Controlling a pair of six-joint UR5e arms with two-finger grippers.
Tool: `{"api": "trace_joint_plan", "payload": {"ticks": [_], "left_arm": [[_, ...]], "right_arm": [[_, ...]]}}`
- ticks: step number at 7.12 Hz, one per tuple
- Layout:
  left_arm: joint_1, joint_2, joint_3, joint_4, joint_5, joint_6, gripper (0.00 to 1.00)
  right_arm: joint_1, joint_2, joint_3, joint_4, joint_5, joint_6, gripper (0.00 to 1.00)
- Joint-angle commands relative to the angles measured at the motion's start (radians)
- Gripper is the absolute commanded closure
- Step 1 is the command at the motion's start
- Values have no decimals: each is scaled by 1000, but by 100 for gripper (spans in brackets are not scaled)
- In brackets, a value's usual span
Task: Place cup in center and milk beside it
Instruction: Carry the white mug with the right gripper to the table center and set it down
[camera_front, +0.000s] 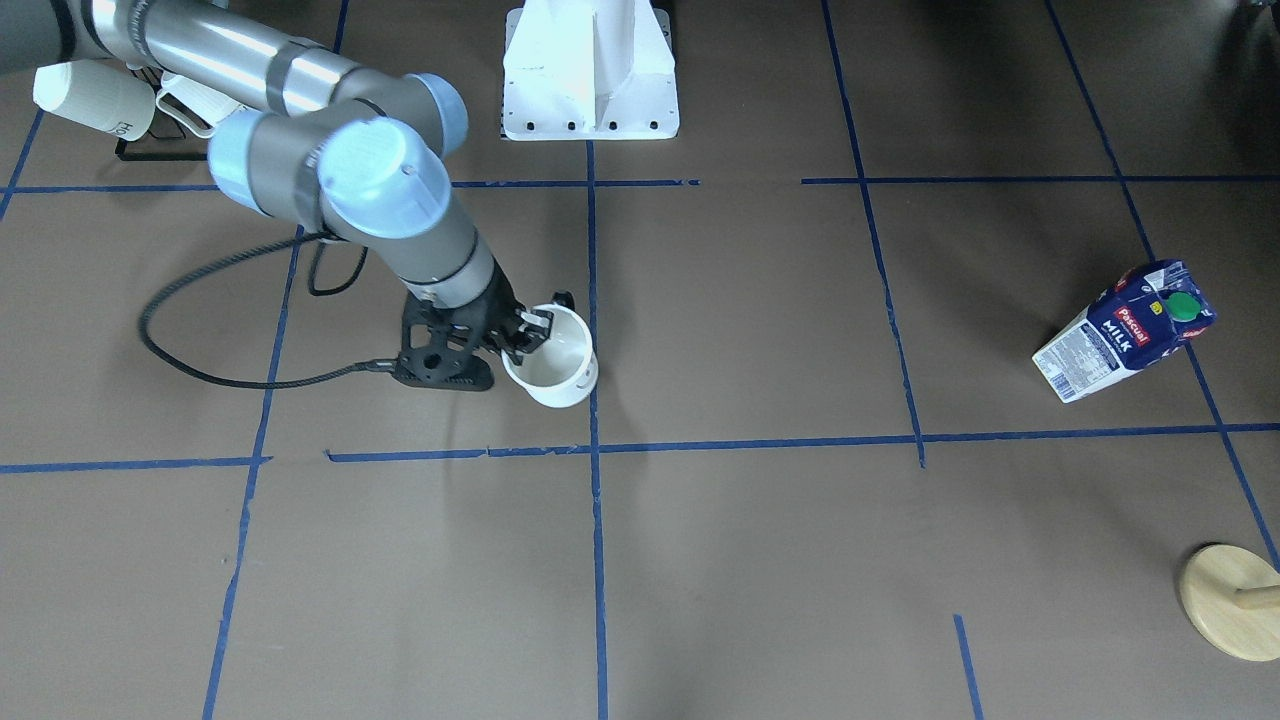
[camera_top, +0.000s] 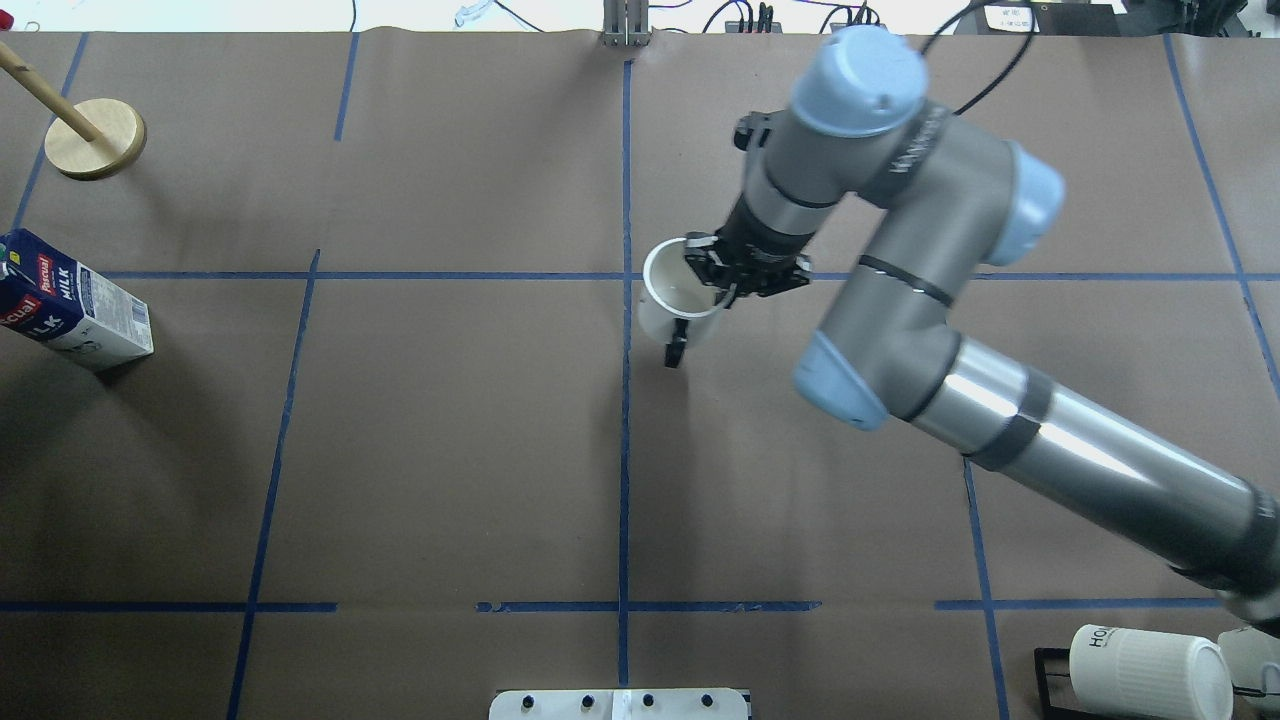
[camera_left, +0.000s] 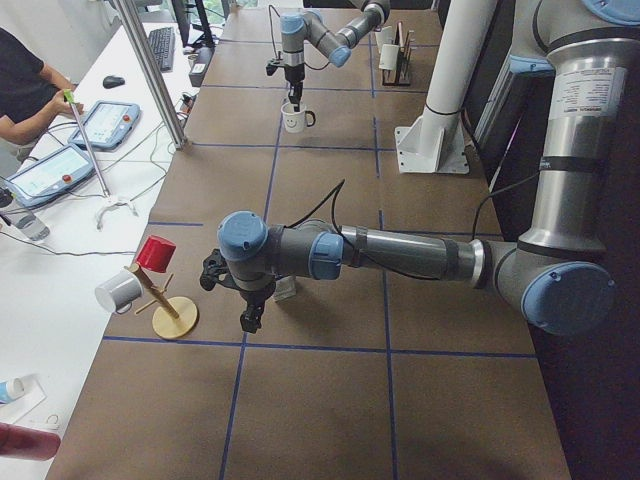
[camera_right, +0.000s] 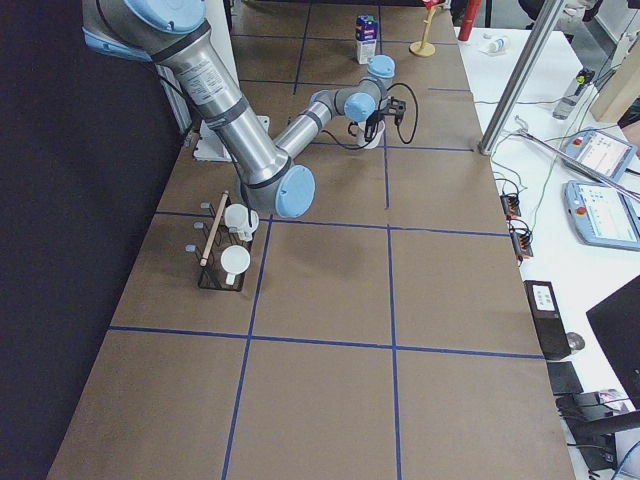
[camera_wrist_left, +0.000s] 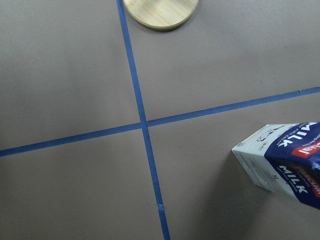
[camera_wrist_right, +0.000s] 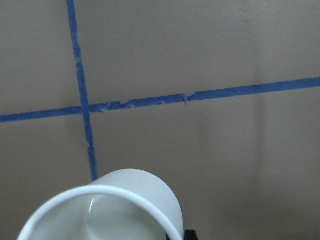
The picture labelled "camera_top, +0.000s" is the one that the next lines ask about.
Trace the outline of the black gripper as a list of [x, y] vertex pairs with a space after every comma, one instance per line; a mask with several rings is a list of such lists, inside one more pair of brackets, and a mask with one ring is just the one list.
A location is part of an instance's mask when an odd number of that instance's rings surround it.
[[[712, 311], [733, 306], [750, 295], [769, 297], [812, 282], [809, 260], [803, 254], [812, 232], [786, 234], [773, 229], [739, 200], [724, 224], [712, 233], [685, 234], [685, 260], [703, 284], [717, 290]], [[689, 346], [687, 318], [676, 318], [666, 342], [664, 366], [676, 369]]]

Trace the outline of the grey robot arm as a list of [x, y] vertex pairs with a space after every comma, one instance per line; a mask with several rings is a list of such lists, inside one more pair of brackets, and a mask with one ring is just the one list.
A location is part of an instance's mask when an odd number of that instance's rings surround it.
[[979, 265], [1050, 231], [1062, 177], [928, 96], [924, 56], [878, 26], [827, 37], [781, 111], [735, 131], [740, 195], [680, 238], [713, 309], [812, 282], [805, 250], [852, 195], [883, 211], [794, 370], [851, 427], [897, 418], [1161, 557], [1277, 634], [1277, 500], [948, 324]]

